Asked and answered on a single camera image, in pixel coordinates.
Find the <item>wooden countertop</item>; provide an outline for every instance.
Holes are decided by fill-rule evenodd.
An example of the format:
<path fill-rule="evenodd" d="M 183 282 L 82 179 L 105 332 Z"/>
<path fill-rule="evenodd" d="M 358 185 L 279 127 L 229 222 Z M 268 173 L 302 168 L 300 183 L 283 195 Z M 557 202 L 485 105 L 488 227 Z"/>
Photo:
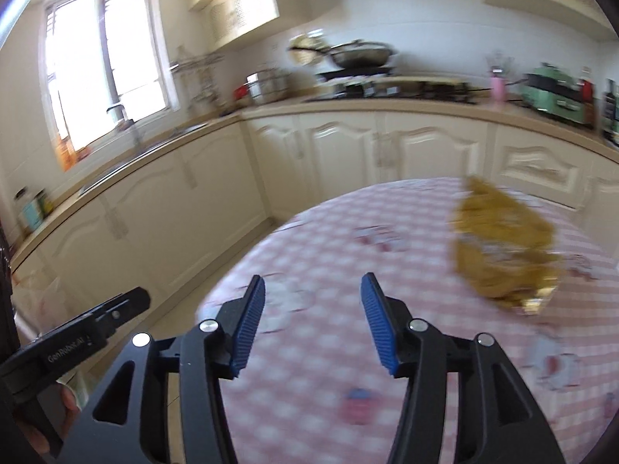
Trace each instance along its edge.
<path fill-rule="evenodd" d="M 64 200 L 36 232 L 26 239 L 15 256 L 13 256 L 11 262 L 12 269 L 16 270 L 32 251 L 34 251 L 34 249 L 60 224 L 67 220 L 67 218 L 132 172 L 137 171 L 144 165 L 153 162 L 155 159 L 182 145 L 242 120 L 340 111 L 390 111 L 465 117 L 545 134 L 586 148 L 587 150 L 593 151 L 619 164 L 619 151 L 610 147 L 598 134 L 573 128 L 563 123 L 554 122 L 531 110 L 512 104 L 497 106 L 488 101 L 482 101 L 479 104 L 458 104 L 443 101 L 411 99 L 339 99 L 336 101 L 304 102 L 306 100 L 307 97 L 294 97 L 265 106 L 246 108 L 230 116 L 205 122 L 202 127 L 173 139 L 146 155 L 136 158 L 121 171 L 110 176 L 84 195 L 79 195 L 79 192 L 74 193 L 68 199 Z"/>

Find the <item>faucet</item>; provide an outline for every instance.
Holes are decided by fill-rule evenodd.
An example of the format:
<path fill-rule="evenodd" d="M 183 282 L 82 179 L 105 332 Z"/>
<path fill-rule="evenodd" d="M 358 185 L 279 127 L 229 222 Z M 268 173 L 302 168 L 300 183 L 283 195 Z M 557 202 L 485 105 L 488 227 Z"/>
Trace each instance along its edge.
<path fill-rule="evenodd" d="M 140 136 L 140 131 L 138 130 L 137 126 L 135 126 L 135 122 L 133 121 L 133 119 L 127 119 L 127 112 L 125 110 L 125 105 L 122 104 L 121 102 L 117 102 L 116 104 L 113 104 L 112 106 L 107 108 L 105 112 L 109 113 L 110 111 L 115 110 L 116 108 L 120 108 L 120 111 L 122 113 L 122 118 L 118 121 L 118 123 L 116 124 L 116 127 L 118 128 L 119 131 L 124 131 L 126 129 L 129 129 L 129 132 L 131 132 L 131 136 L 133 138 L 133 146 L 135 148 L 135 153 L 139 154 L 140 151 L 142 150 L 142 137 Z"/>

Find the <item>checkered tablecloth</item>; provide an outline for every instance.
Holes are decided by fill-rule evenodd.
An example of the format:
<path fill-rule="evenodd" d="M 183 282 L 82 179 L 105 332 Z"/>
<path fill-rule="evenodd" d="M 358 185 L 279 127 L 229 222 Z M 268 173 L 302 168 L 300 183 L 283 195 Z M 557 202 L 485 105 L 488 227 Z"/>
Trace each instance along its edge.
<path fill-rule="evenodd" d="M 572 260 L 544 314 L 521 317 L 476 295 L 453 270 L 453 178 L 380 184 L 320 204 L 269 235 L 206 297 L 199 321 L 265 278 L 267 303 L 246 370 L 222 381 L 243 464 L 382 464 L 406 380 L 379 362 L 360 303 L 361 277 L 445 334 L 492 333 L 579 462 L 617 410 L 619 275 L 561 213 L 534 198 Z M 442 463 L 453 462 L 457 378 L 450 374 Z"/>

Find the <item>stainless steel pot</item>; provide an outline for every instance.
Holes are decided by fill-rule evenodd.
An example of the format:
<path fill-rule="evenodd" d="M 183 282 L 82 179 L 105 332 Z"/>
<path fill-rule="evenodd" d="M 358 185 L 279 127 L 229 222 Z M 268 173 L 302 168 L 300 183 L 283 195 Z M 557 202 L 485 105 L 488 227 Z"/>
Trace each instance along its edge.
<path fill-rule="evenodd" d="M 389 58 L 396 54 L 391 46 L 381 42 L 354 40 L 349 43 L 324 49 L 290 47 L 291 51 L 314 51 L 328 55 L 333 64 L 343 69 L 378 68 L 384 66 Z"/>
<path fill-rule="evenodd" d="M 286 99 L 289 94 L 288 72 L 281 68 L 267 68 L 247 77 L 247 88 L 256 104 Z"/>

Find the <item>green electric cooker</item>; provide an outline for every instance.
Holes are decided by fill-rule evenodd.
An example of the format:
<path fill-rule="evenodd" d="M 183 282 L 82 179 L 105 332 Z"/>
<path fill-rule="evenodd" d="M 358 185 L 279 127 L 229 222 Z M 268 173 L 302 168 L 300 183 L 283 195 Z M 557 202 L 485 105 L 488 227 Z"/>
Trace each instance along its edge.
<path fill-rule="evenodd" d="M 584 123 L 583 97 L 574 79 L 556 66 L 542 63 L 521 88 L 525 105 L 552 117 Z"/>

